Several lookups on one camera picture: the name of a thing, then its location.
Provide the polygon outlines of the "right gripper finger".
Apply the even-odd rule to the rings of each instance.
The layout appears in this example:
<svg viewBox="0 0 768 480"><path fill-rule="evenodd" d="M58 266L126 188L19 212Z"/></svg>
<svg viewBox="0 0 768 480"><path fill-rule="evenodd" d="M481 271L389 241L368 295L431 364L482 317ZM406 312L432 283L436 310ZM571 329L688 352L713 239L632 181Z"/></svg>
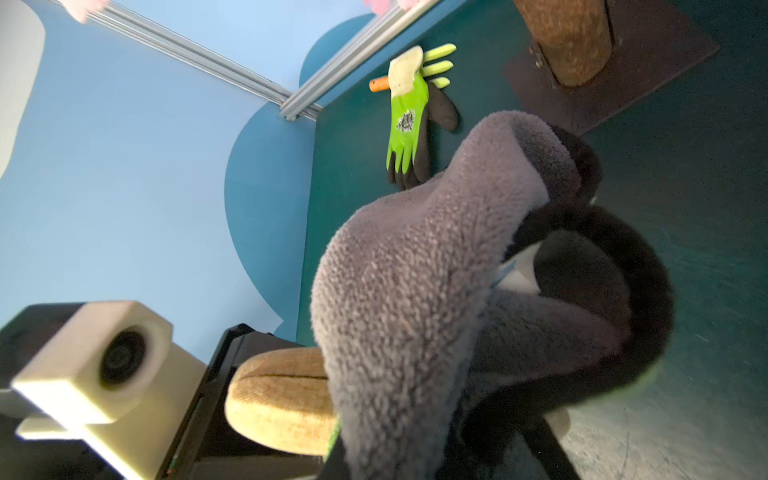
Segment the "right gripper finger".
<svg viewBox="0 0 768 480"><path fill-rule="evenodd" d="M543 416L526 427L522 435L532 455L549 480L580 480L581 477Z"/></svg>

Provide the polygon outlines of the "tan eyeglass case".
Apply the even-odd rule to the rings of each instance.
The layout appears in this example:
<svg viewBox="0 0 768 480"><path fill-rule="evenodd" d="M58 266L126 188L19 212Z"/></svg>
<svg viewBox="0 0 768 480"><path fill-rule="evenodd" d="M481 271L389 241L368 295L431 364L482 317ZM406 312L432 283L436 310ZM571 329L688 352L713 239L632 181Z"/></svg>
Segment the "tan eyeglass case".
<svg viewBox="0 0 768 480"><path fill-rule="evenodd" d="M292 454L324 456L338 433L317 347L273 350L245 361L229 383L224 412L240 435Z"/></svg>

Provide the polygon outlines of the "green grey microfiber cloth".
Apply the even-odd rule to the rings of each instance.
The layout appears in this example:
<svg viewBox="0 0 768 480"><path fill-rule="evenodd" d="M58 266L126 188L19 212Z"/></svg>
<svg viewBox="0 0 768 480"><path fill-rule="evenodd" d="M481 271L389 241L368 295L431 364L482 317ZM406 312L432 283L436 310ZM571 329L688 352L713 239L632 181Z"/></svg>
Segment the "green grey microfiber cloth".
<svg viewBox="0 0 768 480"><path fill-rule="evenodd" d="M448 168L360 208L311 294L340 435L325 479L547 479L523 430L664 354L668 274L593 204L580 138L502 111Z"/></svg>

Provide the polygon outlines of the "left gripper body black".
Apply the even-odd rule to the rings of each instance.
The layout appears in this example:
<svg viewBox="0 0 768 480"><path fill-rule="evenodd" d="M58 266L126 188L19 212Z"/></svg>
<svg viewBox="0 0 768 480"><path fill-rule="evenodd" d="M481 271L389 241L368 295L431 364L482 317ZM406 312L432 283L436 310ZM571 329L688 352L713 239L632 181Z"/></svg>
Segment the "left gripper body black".
<svg viewBox="0 0 768 480"><path fill-rule="evenodd" d="M112 479L113 469L84 442L23 440L16 428L36 408L11 389L11 380L53 337L78 303L38 304L1 328L1 477L3 479Z"/></svg>

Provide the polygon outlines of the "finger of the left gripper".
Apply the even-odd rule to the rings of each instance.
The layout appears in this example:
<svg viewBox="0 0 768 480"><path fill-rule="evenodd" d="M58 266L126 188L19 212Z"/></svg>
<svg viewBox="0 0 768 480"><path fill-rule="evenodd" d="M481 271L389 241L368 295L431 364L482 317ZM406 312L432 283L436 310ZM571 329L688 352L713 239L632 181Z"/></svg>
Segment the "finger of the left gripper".
<svg viewBox="0 0 768 480"><path fill-rule="evenodd" d="M295 344L245 324L224 331L208 363L159 479L297 479L322 468L319 457L280 452L237 433L225 418L229 383L249 358Z"/></svg>

